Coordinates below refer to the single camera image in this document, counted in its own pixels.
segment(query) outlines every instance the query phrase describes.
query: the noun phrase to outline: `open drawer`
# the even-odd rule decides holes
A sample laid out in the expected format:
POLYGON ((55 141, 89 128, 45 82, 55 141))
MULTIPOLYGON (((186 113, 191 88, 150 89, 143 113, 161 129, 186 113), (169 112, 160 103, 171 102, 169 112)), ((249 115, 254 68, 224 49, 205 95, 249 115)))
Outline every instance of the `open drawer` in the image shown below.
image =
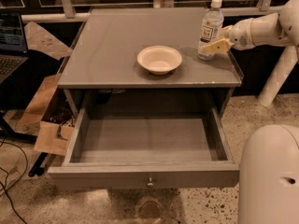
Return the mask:
POLYGON ((230 153, 209 89, 87 91, 62 166, 65 189, 232 187, 230 153))

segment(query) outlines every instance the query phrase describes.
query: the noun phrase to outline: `clear bottle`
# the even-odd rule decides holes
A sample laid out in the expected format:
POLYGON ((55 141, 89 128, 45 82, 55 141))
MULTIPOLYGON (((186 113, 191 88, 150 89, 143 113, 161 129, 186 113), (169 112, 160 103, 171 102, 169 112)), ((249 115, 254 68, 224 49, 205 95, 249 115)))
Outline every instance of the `clear bottle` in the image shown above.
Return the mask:
POLYGON ((201 47, 217 37, 218 31, 223 24, 223 14, 221 12, 222 0, 212 0, 211 9, 203 18, 201 34, 198 43, 198 57, 202 60, 210 60, 214 54, 206 55, 201 51, 201 47))

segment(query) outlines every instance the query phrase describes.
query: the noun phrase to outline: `box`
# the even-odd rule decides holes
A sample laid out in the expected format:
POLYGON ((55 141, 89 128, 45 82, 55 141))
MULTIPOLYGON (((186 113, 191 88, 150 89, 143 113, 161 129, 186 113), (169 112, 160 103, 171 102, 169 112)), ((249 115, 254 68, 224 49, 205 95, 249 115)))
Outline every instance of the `box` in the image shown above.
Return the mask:
POLYGON ((34 150, 64 156, 74 128, 50 122, 50 117, 65 102, 63 90, 57 88, 59 78, 60 74, 44 78, 18 126, 39 123, 34 150))

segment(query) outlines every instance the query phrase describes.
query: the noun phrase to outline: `white bottle cap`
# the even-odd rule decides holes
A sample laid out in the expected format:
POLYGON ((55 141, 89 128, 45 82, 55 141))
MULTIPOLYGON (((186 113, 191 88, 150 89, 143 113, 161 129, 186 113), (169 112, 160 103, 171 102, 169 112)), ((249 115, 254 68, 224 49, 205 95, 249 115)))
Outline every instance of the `white bottle cap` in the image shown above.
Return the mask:
POLYGON ((221 8, 222 0, 212 0, 211 6, 213 8, 221 8))

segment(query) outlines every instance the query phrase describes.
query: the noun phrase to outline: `bottle label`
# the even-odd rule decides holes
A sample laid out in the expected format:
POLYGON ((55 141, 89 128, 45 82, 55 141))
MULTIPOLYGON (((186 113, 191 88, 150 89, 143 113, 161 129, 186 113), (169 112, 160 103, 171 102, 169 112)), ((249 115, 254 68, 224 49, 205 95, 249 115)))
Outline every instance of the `bottle label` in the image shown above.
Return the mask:
POLYGON ((200 40, 203 42, 210 42, 213 37, 213 32, 213 27, 203 25, 200 40))

